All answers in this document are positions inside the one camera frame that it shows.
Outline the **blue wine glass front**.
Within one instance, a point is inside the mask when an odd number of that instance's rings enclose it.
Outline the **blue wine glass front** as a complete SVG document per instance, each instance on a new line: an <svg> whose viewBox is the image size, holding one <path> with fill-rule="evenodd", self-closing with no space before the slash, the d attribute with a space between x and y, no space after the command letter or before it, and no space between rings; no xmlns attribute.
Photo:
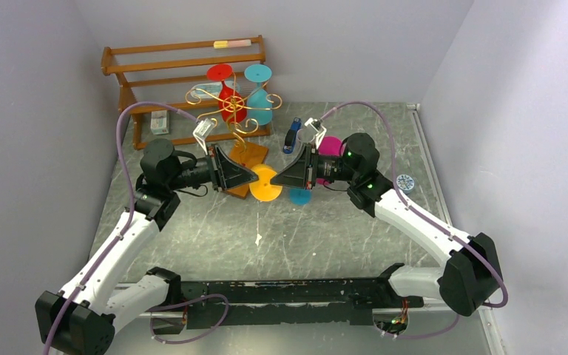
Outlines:
<svg viewBox="0 0 568 355"><path fill-rule="evenodd" d="M311 190L307 189L290 189L289 200L298 206L304 206L311 201Z"/></svg>

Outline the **yellow wine glass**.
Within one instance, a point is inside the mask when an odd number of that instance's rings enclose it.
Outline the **yellow wine glass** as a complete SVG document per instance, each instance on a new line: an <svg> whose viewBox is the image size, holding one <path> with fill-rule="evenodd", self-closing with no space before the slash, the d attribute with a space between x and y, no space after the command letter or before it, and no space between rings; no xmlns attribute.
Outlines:
<svg viewBox="0 0 568 355"><path fill-rule="evenodd" d="M266 164L257 164L251 168L258 179L249 184L252 196L260 202L271 202L277 199L283 188L282 186L272 185L271 179L277 172Z"/></svg>

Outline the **clear wine glass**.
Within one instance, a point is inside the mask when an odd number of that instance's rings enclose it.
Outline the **clear wine glass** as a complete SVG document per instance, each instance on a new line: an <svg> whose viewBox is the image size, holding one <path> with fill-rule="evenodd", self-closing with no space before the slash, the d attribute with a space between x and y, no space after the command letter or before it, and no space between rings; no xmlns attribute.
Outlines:
<svg viewBox="0 0 568 355"><path fill-rule="evenodd" d="M300 143L313 143L316 132L308 127L302 128L297 132L297 141Z"/></svg>

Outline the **pink wine glass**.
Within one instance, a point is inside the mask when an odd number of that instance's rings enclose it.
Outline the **pink wine glass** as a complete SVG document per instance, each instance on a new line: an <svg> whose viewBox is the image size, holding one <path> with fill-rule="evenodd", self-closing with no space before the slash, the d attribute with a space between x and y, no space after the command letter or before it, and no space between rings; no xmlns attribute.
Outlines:
<svg viewBox="0 0 568 355"><path fill-rule="evenodd" d="M341 155L345 147L342 141L334 136L325 136L319 146L320 155Z"/></svg>

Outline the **red wine glass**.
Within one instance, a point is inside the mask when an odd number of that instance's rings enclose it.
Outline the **red wine glass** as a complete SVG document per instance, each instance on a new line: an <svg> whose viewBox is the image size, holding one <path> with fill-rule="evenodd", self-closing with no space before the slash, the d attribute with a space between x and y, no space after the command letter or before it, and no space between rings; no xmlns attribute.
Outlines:
<svg viewBox="0 0 568 355"><path fill-rule="evenodd" d="M218 106L222 119L226 123L239 124L244 121L247 111L244 108L242 97L234 88L236 76L229 64L215 64L210 67L206 76L211 81L221 83L221 90L217 97Z"/></svg>

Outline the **gold wire glass rack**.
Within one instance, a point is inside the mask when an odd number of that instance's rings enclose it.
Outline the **gold wire glass rack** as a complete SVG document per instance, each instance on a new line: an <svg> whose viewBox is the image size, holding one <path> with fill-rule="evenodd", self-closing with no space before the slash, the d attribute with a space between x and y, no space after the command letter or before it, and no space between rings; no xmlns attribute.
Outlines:
<svg viewBox="0 0 568 355"><path fill-rule="evenodd" d="M240 96L242 97L241 101L244 103L244 108L247 111L246 99L249 95L247 95L246 97L243 97L242 95ZM273 97L275 97L279 101L279 104L276 106L273 105L272 112L280 108L282 103L280 96L268 94L268 100L272 103L274 103L272 100ZM196 99L194 104L197 105L201 101L202 99ZM266 159L266 155L268 153L268 149L266 147L257 145L255 143L249 143L245 140L246 137L258 136L261 135L262 132L265 132L267 135L269 135L270 129L266 125L259 126L254 119L247 118L247 116L246 119L239 124L226 123L222 119L219 109L213 112L207 112L199 115L197 117L197 122L199 120L207 118L215 118L217 119L218 124L225 124L229 130L229 134L236 139L234 147L230 152L230 158L234 162L239 163L242 166L251 168L257 164L262 163Z"/></svg>

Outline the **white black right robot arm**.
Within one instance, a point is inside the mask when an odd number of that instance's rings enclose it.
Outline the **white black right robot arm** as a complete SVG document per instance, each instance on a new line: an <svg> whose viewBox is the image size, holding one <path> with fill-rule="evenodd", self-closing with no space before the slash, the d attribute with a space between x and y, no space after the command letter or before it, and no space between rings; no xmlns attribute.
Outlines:
<svg viewBox="0 0 568 355"><path fill-rule="evenodd" d="M398 228L439 264L436 268L402 263L389 267L376 288L381 304L393 307L403 299L431 298L464 317L486 306L503 281L493 239L485 233L470 235L422 209L395 187L394 179L378 170L379 158L375 141L367 133L347 137L340 155L321 155L306 143L270 182L292 189L311 189L319 179L346 182L356 208Z"/></svg>

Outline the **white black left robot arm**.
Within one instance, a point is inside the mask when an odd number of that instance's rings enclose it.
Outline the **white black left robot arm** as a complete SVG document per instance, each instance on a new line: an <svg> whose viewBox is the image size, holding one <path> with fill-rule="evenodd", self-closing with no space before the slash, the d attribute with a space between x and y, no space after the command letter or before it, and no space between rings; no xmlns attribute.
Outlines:
<svg viewBox="0 0 568 355"><path fill-rule="evenodd" d="M87 264L57 293L45 291L35 303L43 352L105 354L115 335L150 309L171 311L182 302L180 275L153 268L119 293L115 287L145 244L160 234L180 204L185 188L207 183L216 191L258 179L218 145L196 158L163 138L147 144L142 173L130 183L129 204L117 226Z"/></svg>

